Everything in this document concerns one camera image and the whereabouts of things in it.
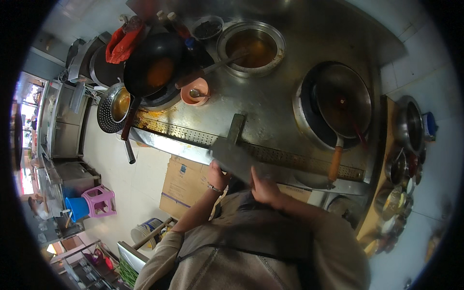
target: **wok handle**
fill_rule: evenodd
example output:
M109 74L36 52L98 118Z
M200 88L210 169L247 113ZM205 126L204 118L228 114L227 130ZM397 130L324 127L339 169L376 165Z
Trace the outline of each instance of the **wok handle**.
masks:
M184 77L181 77L176 83L175 83L175 88L180 90L183 86L188 85L189 83L195 81L196 79L200 77L205 76L205 71L204 70L199 70L199 71L194 71Z
M340 168L340 161L342 160L343 147L335 146L335 152L332 155L332 163L329 168L329 183L330 185L338 178L338 169Z
M132 127L132 124L134 123L135 115L137 113L137 110L139 108L141 101L142 101L141 97L134 97L132 104L130 104L129 113L127 114L127 117L126 117L126 124L124 125L124 128L122 129L121 140L124 140L124 141L129 140L130 127Z
M135 155L134 155L134 151L132 151L132 146L130 145L129 140L124 141L124 147L126 148L126 154L127 154L127 159L129 161L129 164L134 164Z

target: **wok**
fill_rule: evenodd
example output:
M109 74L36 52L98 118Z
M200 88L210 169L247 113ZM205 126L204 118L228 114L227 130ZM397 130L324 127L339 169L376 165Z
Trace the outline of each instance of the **wok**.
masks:
M361 77L344 64L328 65L316 85L319 111L337 135L335 152L329 168L329 184L338 177L342 159L343 139L363 139L371 122L371 99Z
M128 140L132 123L142 100L164 101L169 96L165 94L175 80L183 73L182 56L186 51L180 36L174 33L159 33L148 36L132 52L124 67L124 84L131 94L131 105L122 129L121 139ZM173 64L170 79L163 85L153 87L148 84L147 74L152 65L162 58L169 58Z

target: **bottle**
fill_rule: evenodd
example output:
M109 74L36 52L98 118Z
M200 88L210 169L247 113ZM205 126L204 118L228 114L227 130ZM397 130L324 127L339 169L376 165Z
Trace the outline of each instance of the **bottle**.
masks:
M202 69L214 64L214 60L206 51L206 48L194 37L187 38L185 40L185 46Z
M168 19L168 16L164 13L164 11L162 11L162 10L158 11L156 13L156 16L158 16L159 22L161 23L161 25L164 26L164 28L166 28L166 30L168 32L176 32L176 30L174 29L173 24Z
M188 30L187 26L185 26L184 22L182 22L182 20L179 17L177 17L177 15L174 12L168 14L168 19L171 20L174 29L183 39L191 37L190 31Z

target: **pink stool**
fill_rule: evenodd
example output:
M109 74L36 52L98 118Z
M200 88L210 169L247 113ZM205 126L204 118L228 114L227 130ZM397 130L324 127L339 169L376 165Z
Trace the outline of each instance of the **pink stool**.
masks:
M107 190L103 185L86 190L82 197L87 202L89 206L89 217L91 218L101 218L109 215L117 214L116 211L111 209L111 199L114 198L115 193L113 191Z

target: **stainless steel cabinet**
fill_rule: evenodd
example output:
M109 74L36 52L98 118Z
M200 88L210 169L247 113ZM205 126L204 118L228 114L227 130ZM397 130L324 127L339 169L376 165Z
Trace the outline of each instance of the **stainless steel cabinet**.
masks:
M85 102L81 102L78 113L74 113L71 108L71 99L74 94L74 88L70 89L63 86L57 104L57 122L79 125L81 122L81 115L84 110Z
M80 153L79 143L88 97L82 98L79 110L75 113L70 108L75 88L57 81L53 82L59 84L59 88L49 120L47 142L43 145L47 148L45 154L51 159L77 158Z
M75 158L78 154L80 126L56 122L51 154L59 158Z

